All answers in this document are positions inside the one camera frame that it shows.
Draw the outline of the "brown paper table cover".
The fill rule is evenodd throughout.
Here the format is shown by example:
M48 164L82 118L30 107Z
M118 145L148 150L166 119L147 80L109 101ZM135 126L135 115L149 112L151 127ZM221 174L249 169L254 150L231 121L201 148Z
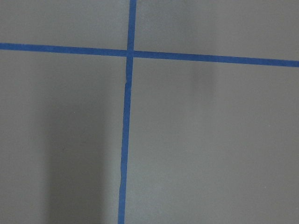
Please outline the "brown paper table cover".
M3 0L3 224L296 224L296 0Z

